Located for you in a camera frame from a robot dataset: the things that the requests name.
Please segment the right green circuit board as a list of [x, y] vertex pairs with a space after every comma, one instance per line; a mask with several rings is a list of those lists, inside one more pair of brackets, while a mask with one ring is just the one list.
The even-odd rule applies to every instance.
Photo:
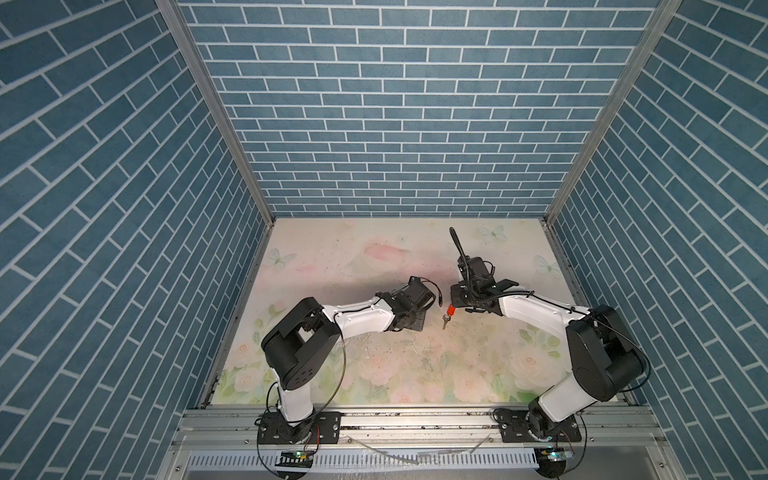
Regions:
[[539, 466], [552, 463], [564, 464], [572, 457], [570, 451], [562, 448], [539, 448], [535, 450], [535, 455]]

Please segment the aluminium front rail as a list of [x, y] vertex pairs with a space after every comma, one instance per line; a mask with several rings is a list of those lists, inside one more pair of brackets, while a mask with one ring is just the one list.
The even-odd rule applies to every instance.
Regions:
[[[543, 443], [504, 443], [491, 413], [496, 408], [525, 410], [520, 404], [408, 405], [340, 407], [326, 411], [342, 415], [337, 444], [304, 443], [299, 447], [317, 453], [322, 449], [476, 449], [544, 448]], [[197, 452], [250, 451], [269, 449], [295, 451], [294, 445], [264, 445], [258, 442], [259, 408], [243, 405], [212, 406], [186, 411], [159, 469], [162, 479], [250, 478], [538, 478], [544, 465], [531, 469], [428, 470], [366, 473], [276, 472], [189, 472], [191, 454]], [[683, 471], [661, 427], [646, 406], [619, 402], [594, 405], [575, 417], [582, 440], [556, 441], [570, 451], [566, 462], [571, 479], [680, 479]]]

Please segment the corner aluminium post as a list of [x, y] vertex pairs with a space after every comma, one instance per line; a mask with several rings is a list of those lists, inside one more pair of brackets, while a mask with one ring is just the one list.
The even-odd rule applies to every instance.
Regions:
[[275, 223], [274, 214], [256, 180], [250, 162], [196, 45], [181, 7], [177, 1], [171, 0], [157, 0], [156, 4], [210, 111], [222, 139], [232, 155], [235, 166], [241, 174], [267, 228], [271, 229]]
[[553, 228], [568, 197], [590, 164], [598, 146], [604, 139], [618, 111], [627, 99], [643, 67], [652, 55], [681, 3], [681, 0], [662, 0], [651, 14], [637, 46], [629, 55], [624, 69], [608, 95], [605, 105], [597, 115], [592, 129], [585, 137], [582, 148], [575, 156], [568, 173], [563, 179], [562, 185], [556, 192], [552, 203], [543, 217], [543, 224], [548, 229]]

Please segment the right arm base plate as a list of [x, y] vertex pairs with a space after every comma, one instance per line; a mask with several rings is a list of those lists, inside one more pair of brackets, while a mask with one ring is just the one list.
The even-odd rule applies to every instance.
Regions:
[[496, 408], [491, 413], [504, 443], [550, 443], [582, 440], [582, 432], [574, 416], [554, 422], [546, 415], [527, 410]]

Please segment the left green circuit board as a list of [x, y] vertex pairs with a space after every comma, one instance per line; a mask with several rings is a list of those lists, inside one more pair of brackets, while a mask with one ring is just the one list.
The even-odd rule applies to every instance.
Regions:
[[282, 451], [277, 457], [277, 469], [310, 469], [314, 464], [314, 452]]

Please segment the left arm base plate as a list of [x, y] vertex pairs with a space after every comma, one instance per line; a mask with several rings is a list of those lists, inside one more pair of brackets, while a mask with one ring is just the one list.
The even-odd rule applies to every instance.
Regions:
[[288, 422], [280, 412], [265, 412], [259, 421], [258, 442], [264, 445], [337, 444], [342, 415], [324, 411], [309, 420]]

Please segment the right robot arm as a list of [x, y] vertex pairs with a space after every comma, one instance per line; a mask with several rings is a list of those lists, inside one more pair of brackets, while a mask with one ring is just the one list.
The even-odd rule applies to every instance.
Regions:
[[574, 414], [612, 399], [650, 373], [650, 360], [615, 309], [561, 304], [512, 280], [498, 281], [480, 257], [461, 253], [457, 267], [461, 280], [451, 286], [453, 307], [524, 321], [567, 347], [570, 373], [529, 403], [532, 438], [550, 440]]

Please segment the right corner aluminium post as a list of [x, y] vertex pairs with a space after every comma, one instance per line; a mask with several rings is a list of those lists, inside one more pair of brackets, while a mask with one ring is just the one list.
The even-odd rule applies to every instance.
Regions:
[[562, 185], [556, 192], [552, 203], [543, 217], [543, 224], [548, 229], [553, 228], [568, 197], [590, 164], [598, 146], [604, 139], [618, 111], [627, 99], [643, 67], [652, 55], [681, 3], [681, 0], [662, 0], [651, 14], [637, 46], [629, 55], [624, 69], [608, 95], [605, 105], [597, 115], [592, 129], [585, 137], [582, 148], [575, 156], [568, 173], [563, 179]]

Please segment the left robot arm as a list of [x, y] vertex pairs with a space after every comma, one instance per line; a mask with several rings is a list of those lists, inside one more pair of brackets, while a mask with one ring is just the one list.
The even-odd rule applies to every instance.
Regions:
[[440, 288], [417, 276], [362, 302], [323, 305], [313, 297], [299, 301], [261, 340], [276, 377], [282, 419], [295, 427], [316, 416], [309, 383], [338, 342], [371, 333], [421, 331], [427, 311], [442, 303]]

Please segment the green circuit board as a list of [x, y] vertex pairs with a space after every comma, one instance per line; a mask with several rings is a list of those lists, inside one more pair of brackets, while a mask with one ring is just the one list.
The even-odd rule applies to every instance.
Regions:
[[314, 452], [282, 451], [277, 457], [277, 469], [310, 469], [314, 464]]
[[570, 451], [562, 448], [539, 448], [535, 450], [535, 455], [539, 466], [552, 463], [564, 464], [572, 457]]

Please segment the key with red tag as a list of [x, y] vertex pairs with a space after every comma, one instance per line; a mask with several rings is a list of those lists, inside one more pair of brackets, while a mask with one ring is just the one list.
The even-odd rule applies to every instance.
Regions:
[[456, 308], [452, 304], [450, 304], [447, 307], [446, 312], [442, 316], [442, 322], [443, 322], [442, 329], [443, 330], [445, 330], [447, 328], [447, 326], [449, 325], [449, 323], [453, 319], [453, 317], [455, 315], [455, 312], [456, 312]]

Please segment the left corner aluminium post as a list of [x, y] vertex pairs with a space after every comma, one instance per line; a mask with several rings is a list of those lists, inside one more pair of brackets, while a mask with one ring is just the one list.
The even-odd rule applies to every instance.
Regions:
[[235, 166], [241, 174], [267, 228], [271, 229], [275, 223], [274, 214], [256, 180], [250, 162], [196, 45], [181, 7], [177, 1], [171, 0], [157, 0], [156, 4], [210, 111], [222, 139], [232, 155]]

